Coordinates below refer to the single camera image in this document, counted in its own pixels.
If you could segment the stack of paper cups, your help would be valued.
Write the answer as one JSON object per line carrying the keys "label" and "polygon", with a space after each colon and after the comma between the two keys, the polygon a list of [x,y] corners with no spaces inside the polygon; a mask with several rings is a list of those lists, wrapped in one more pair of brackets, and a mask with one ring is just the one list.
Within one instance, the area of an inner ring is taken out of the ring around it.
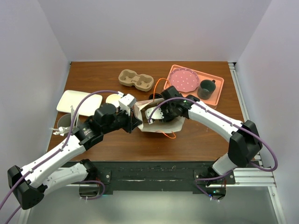
{"label": "stack of paper cups", "polygon": [[111,94],[106,98],[106,103],[116,104],[119,99],[121,99],[121,95],[119,94]]}

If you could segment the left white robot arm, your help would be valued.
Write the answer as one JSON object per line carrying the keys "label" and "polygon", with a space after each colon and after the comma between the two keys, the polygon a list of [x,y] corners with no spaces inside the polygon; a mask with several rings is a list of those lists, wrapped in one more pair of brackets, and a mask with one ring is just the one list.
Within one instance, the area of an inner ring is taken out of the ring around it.
{"label": "left white robot arm", "polygon": [[58,169],[103,141],[105,134],[119,129],[131,133],[141,124],[132,108],[104,104],[54,149],[22,168],[12,166],[7,171],[8,184],[21,208],[27,210],[36,206],[50,192],[65,185],[94,182],[98,171],[89,159],[65,170]]}

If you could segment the paper bag orange handles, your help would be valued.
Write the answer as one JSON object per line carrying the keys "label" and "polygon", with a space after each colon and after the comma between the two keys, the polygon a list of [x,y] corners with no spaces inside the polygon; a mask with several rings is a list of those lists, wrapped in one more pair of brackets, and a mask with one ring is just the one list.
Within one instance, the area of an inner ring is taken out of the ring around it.
{"label": "paper bag orange handles", "polygon": [[145,110],[158,106],[160,103],[164,101],[163,98],[155,99],[155,100],[145,100],[136,102],[134,105],[134,113],[135,116],[142,120],[142,124],[138,126],[138,128],[142,132],[149,132],[149,133],[162,133],[166,137],[170,139],[175,139],[176,132],[180,132],[182,130],[183,124],[185,122],[184,117],[177,117],[170,122],[162,122],[162,120],[155,120],[152,124],[149,124]]}

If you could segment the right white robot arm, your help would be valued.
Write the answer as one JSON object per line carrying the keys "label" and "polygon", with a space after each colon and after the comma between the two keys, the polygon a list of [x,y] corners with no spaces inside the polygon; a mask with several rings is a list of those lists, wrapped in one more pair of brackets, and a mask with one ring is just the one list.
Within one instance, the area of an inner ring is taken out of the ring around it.
{"label": "right white robot arm", "polygon": [[245,168],[262,149],[262,143],[244,129],[258,136],[254,122],[241,122],[229,118],[210,108],[199,98],[188,95],[183,97],[175,87],[171,86],[161,93],[166,101],[161,111],[166,119],[184,117],[204,124],[217,132],[228,142],[228,152],[218,158],[200,178],[209,178],[213,183],[219,183],[230,170]]}

